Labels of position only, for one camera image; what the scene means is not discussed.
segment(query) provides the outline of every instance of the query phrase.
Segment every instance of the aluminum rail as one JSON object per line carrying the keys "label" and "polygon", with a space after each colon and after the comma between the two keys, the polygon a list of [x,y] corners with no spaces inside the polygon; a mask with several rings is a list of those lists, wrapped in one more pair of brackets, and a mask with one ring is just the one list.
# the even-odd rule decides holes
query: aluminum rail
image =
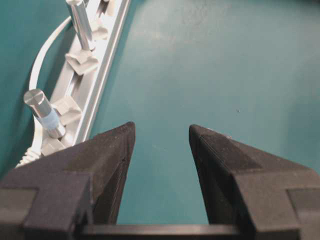
{"label": "aluminum rail", "polygon": [[[67,0],[66,3],[68,7],[70,2],[73,4],[73,2],[82,2],[82,0]],[[97,61],[97,66],[95,66],[94,70],[78,75],[66,60],[56,82],[56,86],[50,98],[50,103],[54,104],[63,98],[70,97],[81,112],[81,116],[77,120],[74,120],[65,126],[65,135],[59,139],[59,144],[64,148],[81,143],[90,136],[91,128],[107,82],[130,2],[131,0],[89,0],[86,3],[85,12],[87,16],[85,17],[87,17],[90,23],[98,21],[99,24],[107,30],[107,37],[94,41],[93,50],[88,51],[88,53],[90,52]],[[74,11],[71,10],[71,16],[76,16],[78,18],[76,15],[77,11],[81,14],[81,18],[83,18],[82,15],[84,15],[84,13],[81,11],[81,8],[75,8]],[[61,32],[62,28],[68,24],[70,19],[70,17],[66,19],[63,24],[59,26],[59,29],[57,28],[54,31],[52,34],[54,36],[50,36],[50,42],[48,44],[52,43],[55,36]],[[77,25],[78,22],[75,21],[73,21],[73,24],[78,31],[79,28],[83,27]],[[86,50],[84,49],[83,40],[84,39],[82,39],[80,34],[76,35],[68,53],[78,53]],[[33,69],[41,68],[41,59],[44,58],[46,51],[47,50],[44,50],[44,52],[41,53],[40,61],[35,61]],[[29,88],[30,90],[36,88],[37,81],[33,80],[32,84],[32,87],[30,86]],[[34,119],[34,138],[32,146],[28,148],[18,166],[40,158],[41,152],[43,153],[42,149],[48,145],[48,141],[50,140],[51,137],[49,136],[48,131]]]}

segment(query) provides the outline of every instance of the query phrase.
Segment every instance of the metal rod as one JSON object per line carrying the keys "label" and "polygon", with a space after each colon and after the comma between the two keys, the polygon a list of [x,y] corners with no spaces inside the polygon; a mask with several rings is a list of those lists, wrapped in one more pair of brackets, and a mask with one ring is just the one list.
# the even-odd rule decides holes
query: metal rod
{"label": "metal rod", "polygon": [[82,49],[86,51],[93,50],[95,48],[95,43],[84,1],[66,0],[66,4]]}
{"label": "metal rod", "polygon": [[238,240],[243,239],[235,225],[86,225],[79,240]]}
{"label": "metal rod", "polygon": [[66,133],[56,110],[53,109],[46,95],[40,89],[32,89],[24,94],[23,100],[32,110],[35,118],[47,130],[50,137],[61,138]]}

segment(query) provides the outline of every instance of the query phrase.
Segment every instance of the teal background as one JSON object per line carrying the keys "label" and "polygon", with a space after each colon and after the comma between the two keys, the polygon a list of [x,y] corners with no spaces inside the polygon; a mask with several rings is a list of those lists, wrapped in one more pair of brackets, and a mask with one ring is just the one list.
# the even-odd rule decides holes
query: teal background
{"label": "teal background", "polygon": [[[31,144],[22,96],[64,0],[2,3],[0,169]],[[74,34],[50,49],[50,95]],[[136,144],[120,224],[207,223],[190,124],[320,173],[320,4],[315,0],[133,0],[91,136],[128,121]]]}

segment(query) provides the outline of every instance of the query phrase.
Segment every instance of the cylindrical metal peg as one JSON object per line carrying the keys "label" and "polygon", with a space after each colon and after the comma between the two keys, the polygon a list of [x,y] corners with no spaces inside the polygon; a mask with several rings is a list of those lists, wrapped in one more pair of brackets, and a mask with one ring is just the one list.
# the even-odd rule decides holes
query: cylindrical metal peg
{"label": "cylindrical metal peg", "polygon": [[86,51],[93,50],[95,48],[95,43],[84,0],[65,1],[82,49]]}
{"label": "cylindrical metal peg", "polygon": [[40,89],[29,90],[24,94],[23,100],[31,108],[33,115],[47,130],[50,137],[58,139],[65,135],[66,129],[43,91]]}

